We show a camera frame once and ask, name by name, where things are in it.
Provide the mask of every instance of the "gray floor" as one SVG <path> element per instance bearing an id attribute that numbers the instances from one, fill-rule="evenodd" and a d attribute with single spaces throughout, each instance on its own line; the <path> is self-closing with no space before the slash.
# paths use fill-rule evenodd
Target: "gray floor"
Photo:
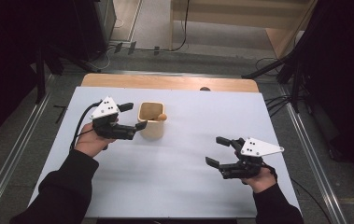
<path id="1" fill-rule="evenodd" d="M 139 43 L 142 45 L 141 48 L 153 48 L 153 46 L 160 46 L 158 43 L 162 42 L 162 40 L 159 40 L 159 42 L 151 43 L 151 38 L 147 37 L 148 34 L 145 35 L 143 33 L 145 24 L 139 25 L 144 15 L 148 15 L 148 12 L 144 11 L 145 7 L 147 9 L 150 8 L 145 5 L 148 2 L 150 1 L 144 1 L 142 6 L 143 11 L 141 11 L 139 17 L 141 21 L 138 20 L 134 35 L 137 46 Z M 202 27 L 201 24 L 196 25 L 197 29 Z M 234 35 L 229 36 L 229 41 L 227 41 L 228 46 L 224 46 L 225 43 L 222 46 L 222 41 L 220 41 L 225 38 L 225 32 L 217 33 L 214 31 L 213 35 L 207 35 L 207 39 L 200 42 L 198 39 L 189 38 L 189 36 L 201 36 L 201 32 L 195 33 L 194 30 L 190 30 L 187 42 L 190 47 L 185 51 L 182 50 L 182 53 L 161 53 L 155 56 L 152 52 L 147 51 L 136 51 L 130 55 L 126 49 L 116 54 L 110 51 L 108 53 L 110 66 L 103 69 L 103 72 L 120 70 L 150 71 L 157 73 L 206 74 L 209 77 L 238 77 L 242 74 L 255 71 L 255 63 L 260 58 L 274 56 L 263 29 L 240 27 L 241 30 L 244 30 L 244 32 L 241 32 L 246 35 L 245 37 L 241 37 L 243 34 L 235 33 L 235 31 L 231 30 L 232 28 L 227 27 L 228 34 Z M 233 39 L 236 46 L 238 46 L 236 48 L 233 47 Z M 204 44 L 201 44 L 200 48 L 192 47 L 198 43 Z M 264 66 L 265 63 L 269 62 L 271 61 L 261 62 L 258 66 Z M 105 66 L 107 59 L 104 56 L 92 63 L 98 66 Z M 67 106 L 69 104 L 74 88 L 80 84 L 85 74 L 84 71 L 73 64 L 66 63 L 63 75 L 55 77 L 53 84 L 48 89 L 50 93 L 49 102 L 0 199 L 0 223 L 7 223 L 13 215 L 18 214 L 27 206 L 43 164 L 49 154 L 52 141 L 60 127 L 60 123 L 56 123 L 56 120 L 59 118 L 61 110 L 54 106 Z M 275 82 L 274 76 L 259 77 L 256 81 L 265 99 L 281 95 L 279 85 Z M 34 109 L 34 101 L 35 91 L 32 91 L 1 127 L 0 169 L 13 144 L 16 142 L 25 121 Z M 300 105 L 300 108 L 302 109 L 301 116 L 306 130 L 312 139 L 321 164 L 339 199 L 347 222 L 354 223 L 354 164 L 336 162 L 330 159 L 326 143 L 320 134 L 316 122 L 306 113 L 304 105 Z M 304 154 L 303 147 L 291 122 L 287 108 L 281 109 L 279 113 L 273 116 L 272 122 L 279 144 L 287 149 L 284 152 L 284 158 L 290 172 L 290 177 L 303 185 L 321 203 L 322 207 L 326 209 L 326 204 L 308 164 L 307 157 Z M 294 187 L 304 216 L 304 222 L 327 223 L 325 216 L 321 213 L 313 199 L 299 186 L 294 185 Z M 95 223 L 95 220 L 85 220 L 84 222 Z M 253 220 L 239 220 L 239 223 L 253 223 Z"/>

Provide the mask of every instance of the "wooden edge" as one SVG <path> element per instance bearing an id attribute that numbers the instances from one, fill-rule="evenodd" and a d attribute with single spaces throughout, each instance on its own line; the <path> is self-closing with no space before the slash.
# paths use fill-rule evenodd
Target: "wooden edge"
<path id="1" fill-rule="evenodd" d="M 87 74 L 82 87 L 114 87 L 159 90 L 200 90 L 259 92 L 254 80 L 215 77 L 174 77 L 155 75 Z"/>

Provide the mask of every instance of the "white table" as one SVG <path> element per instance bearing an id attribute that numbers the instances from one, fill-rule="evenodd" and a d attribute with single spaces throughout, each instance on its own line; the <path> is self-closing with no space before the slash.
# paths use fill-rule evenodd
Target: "white table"
<path id="1" fill-rule="evenodd" d="M 133 110 L 120 114 L 121 124 L 134 125 L 139 105 L 147 101 L 164 103 L 168 120 L 162 139 L 149 141 L 137 133 L 133 141 L 116 141 L 96 157 L 100 167 L 92 181 L 86 217 L 256 216 L 250 187 L 236 179 L 223 180 L 218 170 L 205 164 L 205 156 L 221 163 L 236 162 L 231 147 L 216 144 L 217 136 L 251 136 L 277 144 L 260 93 L 79 87 L 38 183 L 63 163 L 81 113 L 107 95 L 117 104 L 135 104 Z M 282 154 L 263 158 L 276 168 L 288 201 L 299 208 Z"/>

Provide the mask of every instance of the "black sleeve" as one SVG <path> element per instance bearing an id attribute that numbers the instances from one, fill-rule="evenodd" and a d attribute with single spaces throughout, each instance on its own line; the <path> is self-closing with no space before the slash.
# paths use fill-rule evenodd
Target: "black sleeve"
<path id="1" fill-rule="evenodd" d="M 253 198 L 258 210 L 258 224 L 304 223 L 299 209 L 288 203 L 278 184 L 261 193 L 253 193 Z"/>
<path id="2" fill-rule="evenodd" d="M 97 168 L 93 158 L 71 150 L 61 168 L 40 183 L 39 194 L 30 206 L 10 223 L 81 223 L 92 199 L 92 177 Z"/>

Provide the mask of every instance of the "floor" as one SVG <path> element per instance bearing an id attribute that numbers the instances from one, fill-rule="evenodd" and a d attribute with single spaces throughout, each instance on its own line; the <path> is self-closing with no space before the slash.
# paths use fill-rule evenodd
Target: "floor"
<path id="1" fill-rule="evenodd" d="M 167 32 L 166 26 L 169 20 L 166 10 L 167 1 L 143 0 L 141 5 L 137 5 L 137 1 L 132 2 L 135 7 L 125 6 L 125 8 L 132 8 L 132 11 L 139 10 L 137 14 L 131 13 L 136 18 L 135 25 L 133 25 L 133 22 L 131 23 L 134 30 L 124 32 L 128 35 L 120 37 L 125 42 L 124 46 L 127 47 L 129 42 L 136 41 L 136 47 L 141 49 L 167 48 L 167 38 L 164 38 L 167 36 L 164 34 Z M 176 21 L 175 46 L 178 46 L 183 38 L 183 32 L 179 28 L 180 23 Z M 159 75 L 159 73 L 180 75 L 189 73 L 208 77 L 239 77 L 256 71 L 257 67 L 261 68 L 273 61 L 273 59 L 259 61 L 260 59 L 275 57 L 265 31 L 261 28 L 189 22 L 187 34 L 186 45 L 177 53 L 162 52 L 159 55 L 154 55 L 150 51 L 136 50 L 133 54 L 129 54 L 127 49 L 118 53 L 110 50 L 107 55 L 103 55 L 92 64 L 104 67 L 102 69 L 103 73 L 120 73 L 120 71 L 136 73 L 141 71 L 156 75 Z M 113 39 L 111 45 L 119 42 L 119 40 L 116 40 Z M 43 105 L 43 108 L 35 108 L 35 90 L 33 90 L 0 129 L 1 172 L 7 156 L 12 152 L 13 145 L 18 142 L 19 134 L 31 112 L 37 110 L 41 113 L 33 131 L 30 133 L 30 138 L 24 144 L 24 151 L 17 157 L 19 162 L 12 169 L 12 176 L 5 180 L 7 185 L 0 189 L 2 192 L 2 197 L 0 197 L 0 223 L 7 223 L 12 216 L 18 214 L 27 206 L 37 178 L 49 154 L 52 141 L 60 127 L 61 122 L 57 122 L 57 120 L 61 115 L 62 106 L 68 105 L 74 88 L 80 84 L 86 74 L 80 68 L 66 61 L 64 61 L 64 66 L 62 76 L 49 76 L 49 99 Z M 276 71 L 255 79 L 265 99 L 283 94 L 282 89 L 275 82 L 274 74 L 276 74 Z M 305 110 L 304 103 L 300 104 L 300 108 L 299 116 L 346 217 L 346 222 L 335 223 L 354 223 L 354 164 L 336 162 L 330 159 L 326 143 L 316 122 Z M 301 185 L 294 184 L 294 187 L 304 216 L 304 222 L 327 223 L 326 217 L 310 196 L 311 194 L 327 210 L 325 198 L 321 193 L 317 179 L 313 175 L 288 107 L 282 108 L 275 114 L 272 117 L 272 122 L 279 144 L 289 149 L 284 153 L 284 158 L 290 177 Z M 96 220 L 85 219 L 83 223 L 95 222 Z M 254 223 L 254 220 L 242 219 L 238 220 L 238 223 Z"/>

